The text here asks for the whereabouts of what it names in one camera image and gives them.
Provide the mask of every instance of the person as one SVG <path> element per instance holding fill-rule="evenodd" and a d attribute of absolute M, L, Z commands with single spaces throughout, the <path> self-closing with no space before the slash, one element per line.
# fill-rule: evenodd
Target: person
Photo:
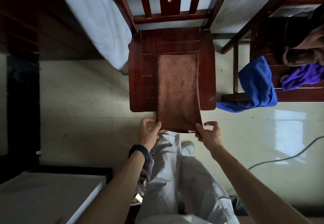
<path fill-rule="evenodd" d="M 139 145 L 147 152 L 153 148 L 154 166 L 136 223 L 238 224 L 228 194 L 201 162 L 191 156 L 192 147 L 181 149 L 179 133 L 159 131 L 161 122 L 149 128 L 150 123 L 154 120 L 143 119 L 138 135 Z M 204 129 L 196 124 L 195 136 L 221 166 L 256 223 L 310 223 L 225 149 L 218 122 L 209 121 L 204 126 L 212 126 L 213 129 Z M 125 222 L 145 161 L 144 154 L 141 150 L 130 154 L 122 170 L 98 194 L 77 224 Z M 179 192 L 186 215 L 178 214 Z"/>

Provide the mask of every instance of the gray pants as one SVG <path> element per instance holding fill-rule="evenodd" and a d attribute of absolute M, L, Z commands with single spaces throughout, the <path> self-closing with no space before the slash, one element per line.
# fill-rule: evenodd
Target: gray pants
<path fill-rule="evenodd" d="M 186 213 L 210 223 L 239 223 L 228 194 L 193 156 L 181 155 L 180 134 L 165 132 L 154 147 L 151 181 L 136 223 L 152 216 L 177 215 L 178 192 Z"/>

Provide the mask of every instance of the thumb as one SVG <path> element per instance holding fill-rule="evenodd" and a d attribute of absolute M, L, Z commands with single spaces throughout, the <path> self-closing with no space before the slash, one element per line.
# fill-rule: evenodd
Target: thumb
<path fill-rule="evenodd" d="M 161 127 L 162 127 L 162 122 L 159 121 L 155 124 L 153 131 L 157 133 Z"/>
<path fill-rule="evenodd" d="M 196 123 L 196 129 L 197 131 L 200 133 L 200 135 L 202 136 L 205 133 L 205 129 L 203 128 L 203 126 L 199 123 Z"/>

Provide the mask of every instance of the black watch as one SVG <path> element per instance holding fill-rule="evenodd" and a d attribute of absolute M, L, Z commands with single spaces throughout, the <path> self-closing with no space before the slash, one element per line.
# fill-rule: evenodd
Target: black watch
<path fill-rule="evenodd" d="M 145 146 L 141 144 L 134 144 L 133 147 L 129 150 L 128 158 L 131 156 L 131 154 L 133 154 L 134 151 L 142 152 L 145 158 L 145 162 L 148 162 L 150 160 L 149 152 Z"/>

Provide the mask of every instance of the white shoe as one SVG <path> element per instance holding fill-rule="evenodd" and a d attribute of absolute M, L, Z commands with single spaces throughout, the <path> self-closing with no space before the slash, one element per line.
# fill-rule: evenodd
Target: white shoe
<path fill-rule="evenodd" d="M 195 151 L 195 144 L 191 141 L 187 141 L 181 144 L 181 155 L 191 156 Z"/>

